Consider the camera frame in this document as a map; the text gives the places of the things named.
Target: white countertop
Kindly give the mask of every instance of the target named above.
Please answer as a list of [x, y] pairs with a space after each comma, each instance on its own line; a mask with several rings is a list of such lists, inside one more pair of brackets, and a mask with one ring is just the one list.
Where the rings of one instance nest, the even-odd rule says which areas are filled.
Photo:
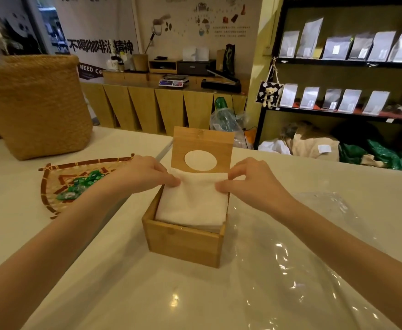
[[[402, 261], [402, 172], [237, 148], [232, 165], [248, 156], [266, 160], [293, 194], [337, 192], [369, 238]], [[161, 162], [170, 161], [171, 152]], [[352, 329], [341, 309], [366, 309], [356, 297], [357, 307], [334, 300], [338, 286], [328, 284], [330, 274], [315, 256], [235, 197], [220, 269], [149, 252], [141, 217], [157, 191], [126, 201], [24, 329]], [[367, 322], [377, 326], [378, 315]]]
[[52, 213], [40, 198], [39, 168], [132, 153], [157, 157], [171, 142], [163, 135], [94, 127], [89, 145], [79, 152], [18, 161], [0, 140], [0, 264], [50, 223]]

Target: weighing scale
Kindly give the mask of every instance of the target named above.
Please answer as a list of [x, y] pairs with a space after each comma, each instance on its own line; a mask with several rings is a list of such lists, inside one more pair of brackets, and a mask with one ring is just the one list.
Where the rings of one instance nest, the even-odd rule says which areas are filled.
[[188, 78], [181, 75], [165, 75], [158, 83], [161, 87], [184, 88]]

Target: black box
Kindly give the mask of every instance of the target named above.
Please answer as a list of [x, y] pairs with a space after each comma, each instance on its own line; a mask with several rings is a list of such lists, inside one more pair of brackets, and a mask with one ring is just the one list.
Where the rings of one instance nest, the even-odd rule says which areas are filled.
[[177, 61], [179, 75], [211, 76], [207, 67], [216, 69], [216, 60], [209, 61]]

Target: white towel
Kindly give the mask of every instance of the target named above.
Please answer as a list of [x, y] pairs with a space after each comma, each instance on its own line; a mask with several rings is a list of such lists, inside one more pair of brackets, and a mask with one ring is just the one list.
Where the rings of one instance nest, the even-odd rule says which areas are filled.
[[215, 189], [227, 173], [193, 173], [171, 168], [181, 179], [178, 187], [164, 187], [155, 219], [180, 226], [218, 232], [226, 219], [228, 197]]

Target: circular hole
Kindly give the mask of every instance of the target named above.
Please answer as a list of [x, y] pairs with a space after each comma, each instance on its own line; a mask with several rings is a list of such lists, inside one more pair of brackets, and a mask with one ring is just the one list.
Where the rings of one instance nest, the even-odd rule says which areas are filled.
[[209, 171], [216, 167], [216, 158], [204, 150], [192, 150], [184, 157], [186, 164], [194, 170]]

